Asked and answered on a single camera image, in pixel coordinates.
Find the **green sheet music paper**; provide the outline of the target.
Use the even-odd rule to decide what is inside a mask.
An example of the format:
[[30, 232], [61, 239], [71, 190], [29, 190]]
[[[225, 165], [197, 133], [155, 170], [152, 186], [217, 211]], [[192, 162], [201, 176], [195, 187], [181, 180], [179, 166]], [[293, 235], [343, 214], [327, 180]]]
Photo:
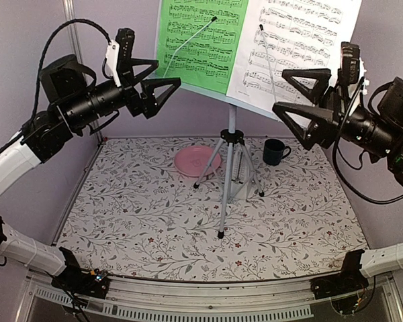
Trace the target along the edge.
[[162, 1], [156, 59], [159, 77], [225, 94], [249, 2]]

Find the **white sheet music paper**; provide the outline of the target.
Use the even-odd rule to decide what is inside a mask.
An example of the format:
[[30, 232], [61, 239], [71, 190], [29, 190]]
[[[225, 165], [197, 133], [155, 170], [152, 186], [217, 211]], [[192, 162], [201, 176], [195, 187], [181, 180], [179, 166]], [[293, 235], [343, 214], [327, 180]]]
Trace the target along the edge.
[[278, 101], [309, 104], [285, 69], [328, 68], [337, 80], [342, 42], [351, 40], [360, 1], [249, 1], [226, 92], [273, 119]]

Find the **grey perforated music stand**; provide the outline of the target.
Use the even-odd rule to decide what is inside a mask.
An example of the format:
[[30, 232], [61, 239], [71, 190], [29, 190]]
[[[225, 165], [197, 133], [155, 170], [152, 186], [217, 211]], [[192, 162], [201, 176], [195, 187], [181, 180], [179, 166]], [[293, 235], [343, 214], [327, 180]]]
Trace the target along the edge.
[[226, 173], [230, 174], [232, 172], [232, 163], [233, 163], [233, 152], [234, 148], [238, 145], [244, 146], [244, 135], [241, 131], [237, 130], [236, 128], [236, 112], [238, 108], [247, 109], [249, 111], [253, 111], [255, 113], [259, 113], [266, 117], [268, 114], [265, 112], [254, 108], [252, 105], [247, 105], [242, 101], [227, 97], [226, 93], [221, 94], [215, 91], [210, 91], [207, 89], [199, 88], [193, 85], [183, 83], [183, 86], [190, 91], [194, 91], [196, 93], [215, 98], [217, 100], [223, 101], [229, 105], [229, 117], [228, 117], [228, 127], [224, 129], [220, 134], [219, 145], [220, 146], [227, 146], [228, 148], [228, 155], [226, 159]]

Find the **white metronome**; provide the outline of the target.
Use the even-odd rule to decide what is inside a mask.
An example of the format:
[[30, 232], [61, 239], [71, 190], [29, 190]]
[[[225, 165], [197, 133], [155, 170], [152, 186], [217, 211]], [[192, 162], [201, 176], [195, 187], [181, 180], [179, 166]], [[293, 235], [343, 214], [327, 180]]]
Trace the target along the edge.
[[229, 201], [235, 199], [245, 200], [249, 197], [253, 187], [251, 173], [243, 148], [240, 145], [236, 146], [233, 157]]

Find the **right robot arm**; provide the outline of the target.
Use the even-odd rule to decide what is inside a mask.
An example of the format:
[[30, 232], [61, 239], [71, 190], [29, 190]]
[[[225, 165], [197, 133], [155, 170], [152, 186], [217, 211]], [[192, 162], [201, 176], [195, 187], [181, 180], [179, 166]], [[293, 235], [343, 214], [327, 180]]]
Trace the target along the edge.
[[403, 187], [403, 80], [380, 86], [378, 108], [363, 102], [364, 77], [339, 71], [334, 87], [330, 70], [284, 70], [282, 77], [311, 102], [310, 105], [278, 102], [273, 112], [286, 124], [301, 145], [310, 150], [318, 144], [339, 149], [339, 140], [355, 144], [376, 163], [385, 158], [388, 170]]

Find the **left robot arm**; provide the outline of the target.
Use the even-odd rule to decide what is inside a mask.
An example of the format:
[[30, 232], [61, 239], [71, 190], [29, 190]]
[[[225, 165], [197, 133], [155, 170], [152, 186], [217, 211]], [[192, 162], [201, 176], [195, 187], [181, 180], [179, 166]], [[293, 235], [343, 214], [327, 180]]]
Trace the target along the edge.
[[[118, 65], [117, 77], [101, 84], [96, 83], [96, 73], [79, 64], [74, 54], [43, 68], [38, 80], [50, 104], [0, 149], [0, 196], [25, 173], [51, 159], [74, 135], [81, 136], [96, 119], [108, 116], [102, 125], [106, 127], [122, 107], [134, 117], [154, 117], [181, 85], [180, 78], [149, 79], [158, 65], [156, 60], [125, 59]], [[70, 250], [22, 235], [1, 216], [0, 256], [43, 270], [72, 291], [82, 290], [87, 278], [96, 282], [102, 279], [83, 272]]]

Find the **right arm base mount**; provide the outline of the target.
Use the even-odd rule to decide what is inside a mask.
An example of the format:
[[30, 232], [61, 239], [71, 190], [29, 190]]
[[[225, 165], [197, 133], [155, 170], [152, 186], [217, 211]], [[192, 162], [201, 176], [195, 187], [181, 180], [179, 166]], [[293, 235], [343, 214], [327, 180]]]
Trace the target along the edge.
[[333, 309], [340, 315], [352, 315], [361, 309], [363, 297], [369, 286], [369, 281], [362, 275], [360, 269], [361, 257], [365, 250], [348, 252], [343, 260], [339, 272], [327, 276], [313, 278], [310, 281], [310, 289], [315, 299], [326, 299], [361, 291], [361, 295], [353, 295], [347, 299], [334, 300]]

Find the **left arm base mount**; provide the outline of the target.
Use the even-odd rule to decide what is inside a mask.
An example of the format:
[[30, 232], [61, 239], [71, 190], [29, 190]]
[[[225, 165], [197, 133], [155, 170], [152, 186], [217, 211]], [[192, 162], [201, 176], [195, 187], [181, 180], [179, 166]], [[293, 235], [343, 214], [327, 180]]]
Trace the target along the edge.
[[65, 267], [63, 272], [52, 278], [51, 285], [69, 293], [105, 299], [110, 284], [107, 270], [83, 269], [70, 250], [64, 247], [59, 247], [59, 250], [64, 255]]

